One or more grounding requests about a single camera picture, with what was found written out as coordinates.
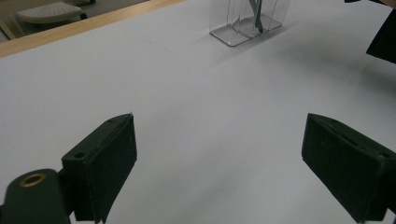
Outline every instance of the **wooden table edge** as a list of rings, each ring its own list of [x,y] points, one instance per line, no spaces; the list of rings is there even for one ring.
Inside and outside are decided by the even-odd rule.
[[[183,1],[184,0],[150,0],[131,7],[125,7],[103,15],[92,17],[84,21],[73,22],[48,31],[9,40],[7,42],[0,43],[0,58],[24,50],[37,48],[72,35],[78,35],[116,21],[122,21],[131,17],[139,16],[152,10],[171,6]]]

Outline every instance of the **brass screw hole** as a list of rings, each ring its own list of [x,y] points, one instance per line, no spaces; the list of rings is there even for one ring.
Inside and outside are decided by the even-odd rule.
[[[43,181],[45,178],[46,175],[42,173],[28,175],[21,181],[20,185],[24,188],[30,188],[34,185],[41,183],[41,181]]]

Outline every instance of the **white table surface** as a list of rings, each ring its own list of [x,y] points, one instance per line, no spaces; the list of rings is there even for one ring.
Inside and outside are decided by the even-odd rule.
[[[209,1],[0,59],[0,201],[14,178],[133,111],[138,160],[108,223],[354,223],[301,158],[308,112],[394,149],[396,65],[365,54],[390,8],[294,0],[237,48]],[[389,213],[384,223],[391,223]]]

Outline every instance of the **screw hole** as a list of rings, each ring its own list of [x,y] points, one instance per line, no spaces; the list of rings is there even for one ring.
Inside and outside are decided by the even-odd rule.
[[[83,157],[85,157],[85,153],[83,153],[83,152],[79,152],[78,154],[75,155],[75,158],[77,158],[77,159],[80,159]]]
[[[20,183],[21,187],[29,188],[39,184],[46,178],[45,174],[33,174],[26,176]]]

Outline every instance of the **acrylic holder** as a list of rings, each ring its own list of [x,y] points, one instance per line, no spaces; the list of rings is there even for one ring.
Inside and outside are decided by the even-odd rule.
[[[210,34],[237,46],[282,25],[290,0],[211,0]]]

